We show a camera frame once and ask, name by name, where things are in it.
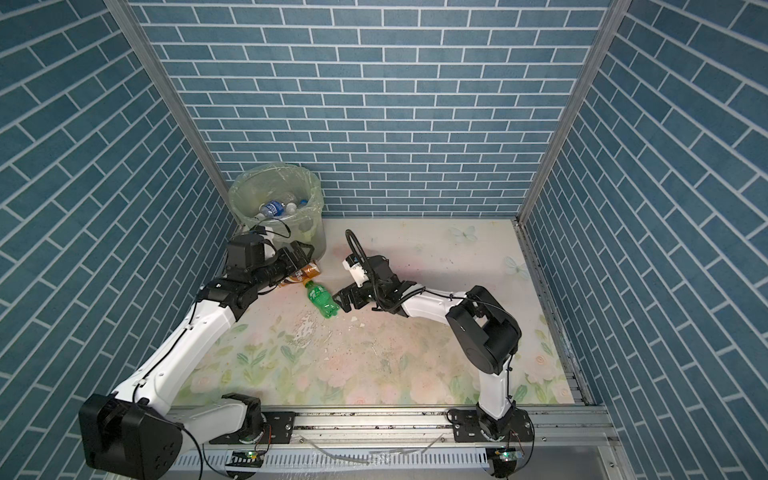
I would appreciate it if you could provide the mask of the green soda bottle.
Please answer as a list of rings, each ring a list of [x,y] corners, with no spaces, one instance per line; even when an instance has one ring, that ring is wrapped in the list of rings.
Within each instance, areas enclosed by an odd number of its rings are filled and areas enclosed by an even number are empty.
[[[333,300],[331,293],[323,285],[309,280],[305,283],[305,288],[309,301],[324,318],[332,318],[338,313],[339,306]]]

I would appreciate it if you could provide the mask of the blue label Pocari bottle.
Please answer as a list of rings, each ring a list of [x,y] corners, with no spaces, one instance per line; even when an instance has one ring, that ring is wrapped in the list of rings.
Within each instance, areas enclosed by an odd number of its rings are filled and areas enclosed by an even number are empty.
[[[284,215],[285,203],[278,200],[270,200],[259,209],[259,214],[264,218],[278,218]]]

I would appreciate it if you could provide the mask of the brown coffee bottle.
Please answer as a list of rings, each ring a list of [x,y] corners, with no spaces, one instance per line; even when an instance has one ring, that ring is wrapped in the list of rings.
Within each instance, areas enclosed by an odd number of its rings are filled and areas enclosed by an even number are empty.
[[[284,284],[304,284],[307,281],[312,280],[313,278],[319,276],[321,274],[319,266],[314,262],[310,262],[306,266],[302,267],[300,270],[292,274],[291,276],[287,277],[283,283]]]

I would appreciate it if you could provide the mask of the clear bottle blue cap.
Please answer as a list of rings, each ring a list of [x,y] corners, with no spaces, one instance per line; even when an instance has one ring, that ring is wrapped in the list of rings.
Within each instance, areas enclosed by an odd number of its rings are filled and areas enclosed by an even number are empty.
[[[297,202],[288,202],[285,204],[284,213],[288,216],[294,215],[298,210],[304,208],[308,205],[308,201],[306,199],[302,199]]]

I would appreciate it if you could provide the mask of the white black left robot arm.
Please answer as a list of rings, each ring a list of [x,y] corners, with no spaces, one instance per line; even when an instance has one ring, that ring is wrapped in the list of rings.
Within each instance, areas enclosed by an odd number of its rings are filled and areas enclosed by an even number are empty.
[[[299,273],[314,256],[294,240],[276,247],[266,229],[227,244],[223,275],[196,294],[190,310],[162,345],[109,394],[91,395],[78,419],[89,467],[133,479],[159,479],[177,457],[230,435],[249,443],[268,433],[257,397],[229,393],[187,411],[172,405],[192,371],[259,297]]]

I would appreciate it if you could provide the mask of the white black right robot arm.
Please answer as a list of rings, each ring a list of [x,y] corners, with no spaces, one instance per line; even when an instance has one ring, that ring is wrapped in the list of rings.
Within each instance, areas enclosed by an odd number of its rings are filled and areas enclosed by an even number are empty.
[[[522,330],[484,287],[467,292],[430,290],[398,278],[389,260],[357,254],[342,262],[353,282],[333,295],[346,313],[373,304],[379,311],[406,318],[423,318],[448,326],[470,363],[479,371],[478,424],[491,440],[512,431],[516,402],[510,387],[511,361]]]

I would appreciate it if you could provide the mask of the mesh bin with green bag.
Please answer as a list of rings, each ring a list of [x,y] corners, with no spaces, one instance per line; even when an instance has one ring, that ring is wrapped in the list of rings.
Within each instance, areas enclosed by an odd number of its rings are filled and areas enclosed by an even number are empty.
[[[325,254],[325,202],[320,179],[310,170],[285,163],[258,166],[236,178],[229,200],[244,227],[270,230],[279,246],[310,244],[315,260]]]

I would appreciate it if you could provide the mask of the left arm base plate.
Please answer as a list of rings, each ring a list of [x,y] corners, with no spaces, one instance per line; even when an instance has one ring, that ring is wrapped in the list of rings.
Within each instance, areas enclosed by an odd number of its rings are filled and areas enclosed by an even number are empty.
[[[212,445],[289,444],[296,413],[291,411],[262,412],[258,418],[247,415],[239,430],[209,441]]]

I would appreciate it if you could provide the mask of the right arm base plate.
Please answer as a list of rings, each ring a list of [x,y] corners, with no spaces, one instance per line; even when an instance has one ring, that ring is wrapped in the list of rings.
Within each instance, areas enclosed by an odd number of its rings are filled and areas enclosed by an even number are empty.
[[[535,439],[535,427],[528,412],[518,407],[512,407],[500,419],[494,419],[480,408],[450,409],[446,418],[457,443],[526,443]]]

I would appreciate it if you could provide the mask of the aluminium mounting rail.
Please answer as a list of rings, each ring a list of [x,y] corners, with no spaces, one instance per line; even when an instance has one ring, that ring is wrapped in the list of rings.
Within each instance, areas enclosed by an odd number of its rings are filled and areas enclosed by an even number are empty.
[[[475,409],[472,407],[266,407],[256,418],[267,411],[296,413],[290,443],[282,445],[209,444],[210,440],[244,426],[246,407],[231,399],[207,407],[173,409],[164,418],[172,425],[182,427],[183,452],[196,446],[273,452],[280,448],[409,449],[463,444],[524,448],[604,447],[619,442],[616,429],[603,407],[565,405],[518,408],[526,410],[534,424],[533,442],[455,442],[446,412],[450,409]]]

